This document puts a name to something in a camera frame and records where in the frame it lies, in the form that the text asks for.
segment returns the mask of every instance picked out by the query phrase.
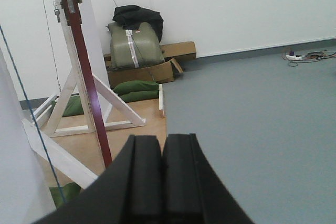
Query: blue cable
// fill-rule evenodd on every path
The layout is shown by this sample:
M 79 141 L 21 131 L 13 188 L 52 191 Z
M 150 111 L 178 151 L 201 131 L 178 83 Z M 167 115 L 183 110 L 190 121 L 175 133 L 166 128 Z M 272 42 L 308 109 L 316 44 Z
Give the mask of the blue cable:
M 19 83 L 20 83 L 21 89 L 22 89 L 22 91 L 23 91 L 23 94 L 24 94 L 24 96 L 25 96 L 25 99 L 26 99 L 26 102 L 27 102 L 27 105 L 28 105 L 29 111 L 30 111 L 30 113 L 31 113 L 31 115 L 32 115 L 32 119 L 33 119 L 33 121 L 34 121 L 34 124 L 35 124 L 36 130 L 37 130 L 37 133 L 38 133 L 38 135 L 39 135 L 39 137 L 40 137 L 40 139 L 41 139 L 41 142 L 42 142 L 42 145 L 43 145 L 43 149 L 44 149 L 44 151 L 45 151 L 45 153 L 46 153 L 46 155 L 47 155 L 47 158 L 48 158 L 48 161 L 49 161 L 49 164 L 50 164 L 51 170 L 52 170 L 52 172 L 53 172 L 54 178 L 55 178 L 55 180 L 56 180 L 56 183 L 57 183 L 57 187 L 58 187 L 59 193 L 61 194 L 61 197 L 62 197 L 63 203 L 66 203 L 66 202 L 67 202 L 67 200 L 65 199 L 65 196 L 64 196 L 63 190 L 62 190 L 62 188 L 61 188 L 61 186 L 60 186 L 60 184 L 59 184 L 59 181 L 58 181 L 58 178 L 57 178 L 57 175 L 56 175 L 55 169 L 54 169 L 54 167 L 53 167 L 53 164 L 51 163 L 51 159 L 50 159 L 50 157 L 49 157 L 49 153 L 48 153 L 48 151 L 47 151 L 46 144 L 44 143 L 44 140 L 43 140 L 43 137 L 42 137 L 41 131 L 40 131 L 40 129 L 39 129 L 39 127 L 38 127 L 38 125 L 37 125 L 36 118 L 35 118 L 35 116 L 34 116 L 34 113 L 33 113 L 32 105 L 31 105 L 30 101 L 28 100 L 27 93 L 26 93 L 26 91 L 25 91 L 25 88 L 23 87 L 22 80 L 21 80 L 21 78 L 20 78 L 19 72 L 17 71 L 17 68 L 16 68 L 16 65 L 15 65 L 15 62 L 14 62 L 14 59 L 13 59 L 12 53 L 10 52 L 10 49 L 9 49 L 9 46 L 8 46 L 8 43 L 7 43 L 7 40 L 6 40 L 5 34 L 4 34 L 4 32 L 2 31 L 2 27 L 1 27 L 1 25 L 0 25 L 0 31 L 1 31 L 1 34 L 2 34 L 2 38 L 4 39 L 4 42 L 5 42 L 5 45 L 6 45 L 7 51 L 8 51 L 8 53 L 9 53 L 9 57 L 11 58 L 10 60 L 12 61 L 12 64 L 13 64 L 13 67 L 14 67 L 14 70 L 15 70 L 15 73 L 16 73 L 16 76 L 17 76 L 17 78 L 18 78 L 18 80 L 19 80 Z

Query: cardboard box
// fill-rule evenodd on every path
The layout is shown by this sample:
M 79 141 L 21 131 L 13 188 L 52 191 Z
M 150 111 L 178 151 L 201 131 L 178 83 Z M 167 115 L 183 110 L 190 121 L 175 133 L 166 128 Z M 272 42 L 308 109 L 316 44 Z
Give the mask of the cardboard box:
M 105 66 L 108 68 L 110 66 L 110 55 L 104 55 Z M 156 81 L 158 83 L 166 83 L 174 81 L 173 68 L 174 66 L 179 73 L 183 70 L 181 66 L 177 63 L 175 59 L 171 59 L 159 65 L 145 67 L 145 68 L 135 68 L 122 71 L 108 71 L 108 77 L 110 82 L 110 87 L 114 88 L 116 85 L 133 80 L 142 81 Z
M 160 46 L 164 59 L 172 58 L 177 61 L 187 61 L 196 59 L 196 48 L 192 41 L 174 43 Z

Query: black foam pad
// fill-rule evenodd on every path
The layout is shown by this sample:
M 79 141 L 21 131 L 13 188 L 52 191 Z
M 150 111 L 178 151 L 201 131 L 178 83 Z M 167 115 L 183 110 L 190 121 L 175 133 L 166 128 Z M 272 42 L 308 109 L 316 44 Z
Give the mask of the black foam pad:
M 121 224 L 126 216 L 132 171 L 134 136 L 114 162 L 77 198 L 36 224 Z
M 190 134 L 189 137 L 194 155 L 205 224 L 253 224 L 211 168 L 199 146 L 196 135 Z
M 156 136 L 136 136 L 129 223 L 159 223 L 162 215 L 161 151 Z
M 203 223 L 189 135 L 168 136 L 163 164 L 166 223 Z

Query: green sandbag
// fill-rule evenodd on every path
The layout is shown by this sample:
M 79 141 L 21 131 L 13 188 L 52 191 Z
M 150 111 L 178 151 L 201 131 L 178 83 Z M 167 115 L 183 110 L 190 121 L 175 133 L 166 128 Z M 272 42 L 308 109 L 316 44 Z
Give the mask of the green sandbag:
M 51 105 L 54 109 L 56 102 L 52 101 Z M 84 110 L 83 106 L 80 102 L 79 95 L 71 96 L 69 99 L 69 102 L 64 110 L 63 117 L 66 118 L 67 116 L 73 116 L 73 115 L 83 115 Z
M 77 195 L 79 195 L 79 192 L 81 190 L 80 186 L 77 185 L 75 182 L 66 184 L 61 188 L 66 201 L 74 199 Z M 64 202 L 58 187 L 50 187 L 49 190 L 51 192 L 51 196 L 54 200 L 56 208 L 59 208 Z
M 153 81 L 127 81 L 117 85 L 113 91 L 118 95 L 128 94 L 138 91 L 156 91 L 159 84 Z
M 136 102 L 141 100 L 156 99 L 159 98 L 159 91 L 138 91 L 131 92 L 128 94 L 123 94 L 120 98 L 124 102 Z

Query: wooden platform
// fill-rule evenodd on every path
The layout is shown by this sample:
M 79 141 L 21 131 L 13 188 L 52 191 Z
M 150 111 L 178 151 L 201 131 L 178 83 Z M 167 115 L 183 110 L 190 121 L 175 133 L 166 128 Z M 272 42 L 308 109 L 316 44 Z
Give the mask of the wooden platform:
M 117 156 L 130 134 L 156 135 L 161 149 L 166 139 L 166 118 L 161 118 L 158 99 L 131 102 L 128 103 L 128 105 L 137 111 L 142 118 L 146 118 L 147 124 L 142 127 L 107 132 L 113 159 Z M 115 120 L 122 121 L 126 119 L 123 118 L 123 115 L 121 115 L 118 110 L 112 109 L 108 122 Z M 70 116 L 68 118 L 62 118 L 60 127 L 80 126 L 84 123 L 84 115 Z M 90 170 L 99 175 L 104 171 L 104 165 L 100 154 L 100 148 L 94 134 L 95 133 L 87 133 L 62 136 L 54 137 L 53 139 Z M 45 171 L 48 186 L 56 186 L 49 164 L 42 158 L 39 158 L 39 160 Z M 60 171 L 57 171 L 57 176 L 61 185 L 72 182 Z

